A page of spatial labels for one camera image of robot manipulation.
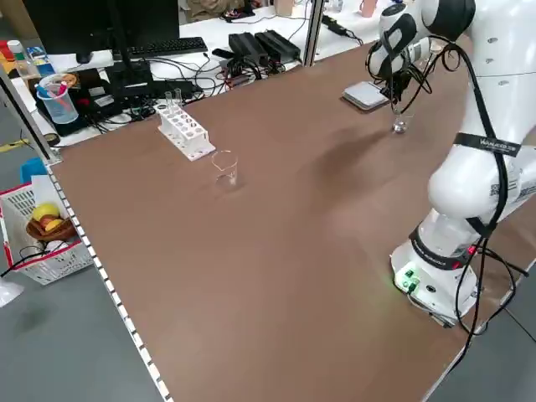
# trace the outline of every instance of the black strap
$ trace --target black strap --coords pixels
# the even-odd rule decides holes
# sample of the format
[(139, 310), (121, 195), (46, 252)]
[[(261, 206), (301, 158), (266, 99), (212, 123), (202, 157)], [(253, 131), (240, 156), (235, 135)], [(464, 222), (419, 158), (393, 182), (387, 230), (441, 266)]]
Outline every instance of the black strap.
[(409, 239), (415, 253), (417, 253), (417, 255), (428, 264), (440, 270), (457, 270), (458, 268), (462, 268), (469, 261), (469, 250), (466, 250), (459, 257), (443, 257), (442, 255), (434, 253), (432, 250), (426, 247), (420, 238), (419, 226), (417, 226), (415, 230), (410, 233)]
[(468, 218), (467, 223), (482, 237), (488, 239), (492, 235), (493, 231), (497, 228), (497, 225), (492, 227), (491, 225), (485, 225), (479, 218)]
[(521, 149), (521, 145), (513, 142), (503, 141), (497, 138), (475, 136), (466, 132), (458, 132), (454, 143), (482, 151), (501, 153), (509, 157), (516, 157)]
[[(476, 136), (474, 134), (467, 134), (466, 132), (458, 132), (454, 143), (463, 145), (464, 147), (507, 155), (509, 157), (516, 157), (521, 149), (521, 145), (513, 142), (503, 141), (497, 138)], [(491, 225), (485, 225), (479, 218), (469, 218), (466, 219), (466, 221), (480, 236), (486, 239), (492, 235), (497, 227), (497, 225), (494, 225), (493, 227)]]

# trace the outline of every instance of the table surface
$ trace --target table surface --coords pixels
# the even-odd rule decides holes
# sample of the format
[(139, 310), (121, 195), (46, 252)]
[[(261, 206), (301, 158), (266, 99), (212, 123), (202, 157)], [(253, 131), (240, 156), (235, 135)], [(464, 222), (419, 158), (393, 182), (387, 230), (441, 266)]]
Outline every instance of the table surface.
[[(346, 2), (341, 13), (327, 13), (334, 17), (341, 25), (354, 31), (365, 43), (372, 42), (378, 38), (378, 23), (379, 15), (381, 11), (391, 4), (391, 0), (379, 0), (377, 10), (373, 17), (363, 18), (358, 13), (358, 2)], [(307, 8), (307, 14), (305, 13), (305, 6), (298, 5), (293, 8), (293, 18), (302, 18), (305, 15), (309, 17), (311, 12), (311, 5)], [(273, 7), (263, 7), (255, 10), (256, 15), (250, 18), (243, 18), (236, 23), (226, 23), (219, 18), (212, 18), (206, 21), (200, 21), (197, 23), (188, 23), (180, 26), (181, 37), (203, 37), (207, 47), (209, 49), (208, 55), (211, 56), (211, 52), (214, 49), (228, 49), (229, 34), (239, 34), (242, 32), (262, 32), (267, 29), (274, 29), (285, 37), (290, 37), (299, 27), (302, 25), (301, 19), (289, 19), (274, 17), (275, 10)], [(292, 42), (297, 45), (301, 50), (305, 47), (307, 38), (308, 22), (303, 24), (300, 30), (292, 37)], [(317, 45), (317, 59), (324, 59), (328, 56), (341, 53), (343, 51), (353, 49), (358, 46), (358, 42), (354, 39), (344, 38), (336, 35), (335, 33), (328, 31), (327, 28), (322, 28)], [(211, 60), (207, 62), (207, 59), (203, 54), (183, 54), (176, 56), (166, 56), (167, 59), (172, 59), (181, 63), (192, 63), (190, 67), (196, 68), (195, 65), (203, 66), (203, 72), (198, 75), (199, 85), (203, 87), (210, 87), (212, 82), (205, 80), (205, 78), (216, 79), (215, 75), (219, 69), (214, 70), (214, 67), (218, 66), (220, 58), (211, 56)], [(74, 54), (57, 54), (50, 55), (50, 59), (56, 71), (66, 70), (86, 70), (90, 68), (102, 68), (112, 65), (113, 60), (111, 52), (108, 50), (95, 52), (92, 61), (89, 64), (78, 66), (75, 60)], [(288, 69), (295, 67), (297, 63), (289, 63), (286, 65)], [(192, 78), (194, 71), (181, 69), (180, 71), (167, 64), (152, 63), (151, 71), (154, 74), (155, 80), (159, 79), (177, 79), (182, 76), (186, 78)], [(55, 132), (54, 128), (40, 115), (39, 111), (35, 111), (32, 114), (34, 120), (37, 123), (39, 129), (42, 132)], [(117, 116), (114, 121), (128, 121), (127, 116)], [(103, 124), (109, 130), (115, 130), (118, 125)], [(87, 127), (84, 130), (80, 130), (70, 136), (62, 138), (60, 146), (69, 146), (77, 142), (84, 141), (88, 138), (98, 137), (101, 133), (94, 127)]]
[[(67, 148), (53, 167), (175, 400), (415, 401), (459, 352), (461, 331), (394, 288), (389, 253), (429, 211), (466, 73), (438, 69), (396, 137), (388, 108), (361, 114), (339, 99), (367, 79), (366, 52), (188, 106), (239, 155), (234, 193), (155, 118)], [(532, 207), (493, 238), (524, 266)], [(490, 273), (485, 298), (504, 293), (504, 276)]]

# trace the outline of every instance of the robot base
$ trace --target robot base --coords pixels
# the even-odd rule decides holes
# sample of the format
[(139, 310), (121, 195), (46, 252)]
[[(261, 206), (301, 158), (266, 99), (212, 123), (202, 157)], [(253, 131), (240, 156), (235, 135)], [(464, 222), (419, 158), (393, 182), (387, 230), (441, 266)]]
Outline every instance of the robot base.
[[(406, 295), (410, 288), (413, 302), (420, 304), (433, 318), (443, 324), (455, 326), (456, 288), (463, 268), (444, 271), (424, 262), (407, 240), (391, 255), (394, 284)], [(472, 268), (467, 269), (461, 284), (458, 308), (463, 317), (477, 300), (477, 276)]]

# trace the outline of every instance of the test tube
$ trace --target test tube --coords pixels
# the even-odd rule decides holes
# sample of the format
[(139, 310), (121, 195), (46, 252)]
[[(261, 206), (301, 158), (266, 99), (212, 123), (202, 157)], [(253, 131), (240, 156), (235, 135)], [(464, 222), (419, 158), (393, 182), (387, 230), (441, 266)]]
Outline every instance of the test tube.
[(179, 109), (183, 107), (183, 93), (180, 88), (175, 88), (175, 106)]
[(166, 96), (166, 106), (167, 106), (167, 109), (169, 111), (171, 111), (171, 109), (173, 108), (173, 95), (171, 93), (171, 91), (166, 91), (164, 93), (164, 95)]

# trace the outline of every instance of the computer monitor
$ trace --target computer monitor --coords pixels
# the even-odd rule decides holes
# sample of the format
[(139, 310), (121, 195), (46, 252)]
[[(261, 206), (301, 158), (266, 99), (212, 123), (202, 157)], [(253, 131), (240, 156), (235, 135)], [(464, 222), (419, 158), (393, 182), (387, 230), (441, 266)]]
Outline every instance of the computer monitor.
[(88, 54), (111, 48), (110, 18), (101, 0), (23, 2), (48, 54)]
[[(49, 54), (114, 48), (106, 0), (23, 0)], [(127, 46), (177, 39), (177, 0), (116, 0)]]

